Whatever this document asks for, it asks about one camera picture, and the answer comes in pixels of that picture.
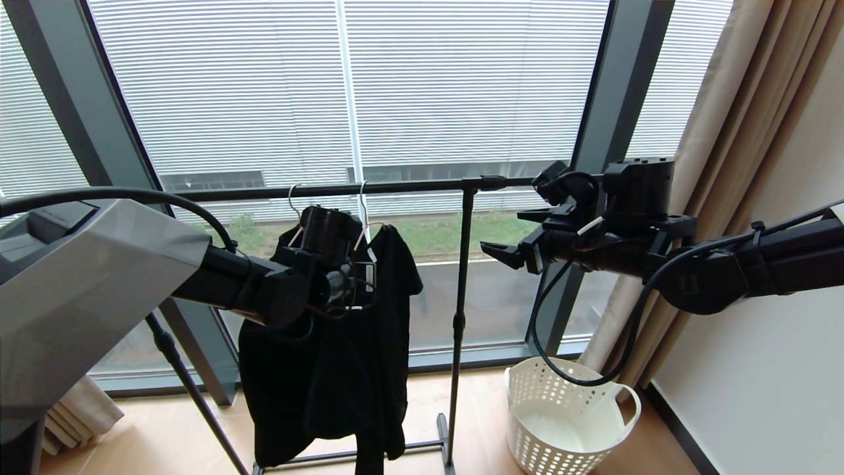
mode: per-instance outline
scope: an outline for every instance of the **baseboard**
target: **baseboard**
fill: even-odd
[[[709,458],[706,457],[706,454],[703,453],[701,447],[695,442],[689,430],[677,418],[677,414],[674,413],[671,406],[665,401],[663,395],[659,393],[659,390],[653,385],[649,385],[644,392],[645,397],[647,397],[653,409],[662,418],[665,425],[668,426],[668,430],[674,435],[674,438],[679,442],[680,447],[683,448],[686,455],[689,456],[691,462],[695,464],[697,471],[701,475],[720,475],[718,470],[715,469],[715,466],[712,465],[712,462],[709,461]]]

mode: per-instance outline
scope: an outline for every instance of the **white plastic basket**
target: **white plastic basket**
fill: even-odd
[[[578,379],[601,375],[570,361],[551,358]],[[596,387],[573,385],[542,358],[527,359],[505,371],[507,444],[513,458],[532,475],[589,473],[627,438],[641,414],[639,396],[614,382]],[[625,424],[615,397],[624,389],[636,402],[636,414]]]

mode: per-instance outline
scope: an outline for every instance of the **beige curtain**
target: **beige curtain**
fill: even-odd
[[[844,2],[735,0],[676,155],[669,210],[699,216],[698,240],[749,229],[779,157],[844,23]],[[641,283],[621,277],[580,362],[607,371]],[[690,315],[651,295],[619,381],[647,385]]]
[[[122,417],[114,401],[85,376],[47,411],[42,447],[56,455],[63,446],[84,445],[95,435],[108,432]]]

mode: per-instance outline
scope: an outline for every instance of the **black shirt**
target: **black shirt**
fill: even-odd
[[[282,235],[279,246],[294,232]],[[422,292],[422,281],[395,227],[383,227],[371,249],[377,258],[371,308],[339,321],[306,313],[283,330],[248,320],[241,327],[241,380],[261,467],[290,460],[315,438],[350,434],[357,439],[357,475],[383,473],[385,453],[390,460],[404,453],[409,298]]]

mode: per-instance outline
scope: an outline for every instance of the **building window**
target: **building window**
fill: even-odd
[[[264,188],[261,172],[218,172],[160,175],[166,191]]]
[[[449,180],[481,175],[510,178],[535,177],[549,165],[547,161],[488,161],[480,163],[442,163],[433,165],[390,165],[364,167],[369,182],[407,182],[411,180]],[[349,182],[355,182],[354,170],[346,169]]]

